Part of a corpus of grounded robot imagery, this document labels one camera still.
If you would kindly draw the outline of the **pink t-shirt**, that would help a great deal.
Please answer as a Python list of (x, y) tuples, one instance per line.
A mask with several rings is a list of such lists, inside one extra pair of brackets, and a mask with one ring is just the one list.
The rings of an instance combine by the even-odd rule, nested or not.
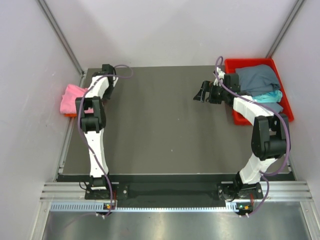
[(87, 92), (87, 88), (82, 88), (74, 84), (68, 84), (60, 103), (61, 114), (77, 114), (76, 99), (82, 98)]

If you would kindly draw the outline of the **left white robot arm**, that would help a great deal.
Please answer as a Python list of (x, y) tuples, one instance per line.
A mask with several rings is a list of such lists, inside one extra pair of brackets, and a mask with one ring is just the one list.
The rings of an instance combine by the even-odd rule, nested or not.
[(77, 127), (89, 152), (90, 172), (86, 187), (87, 200), (113, 200), (114, 187), (108, 178), (109, 168), (104, 150), (104, 130), (107, 125), (103, 97), (109, 96), (117, 83), (116, 71), (103, 64), (91, 77), (91, 84), (82, 97), (75, 99)]

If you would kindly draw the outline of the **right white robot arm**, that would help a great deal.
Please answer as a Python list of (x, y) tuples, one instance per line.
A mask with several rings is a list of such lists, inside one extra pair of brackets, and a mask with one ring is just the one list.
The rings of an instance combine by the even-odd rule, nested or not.
[(240, 91), (239, 76), (220, 68), (213, 71), (214, 81), (203, 81), (193, 100), (210, 104), (225, 103), (241, 114), (252, 126), (252, 154), (230, 186), (218, 186), (219, 198), (236, 199), (262, 197), (260, 180), (275, 161), (290, 151), (289, 121), (285, 114), (274, 113), (266, 105)]

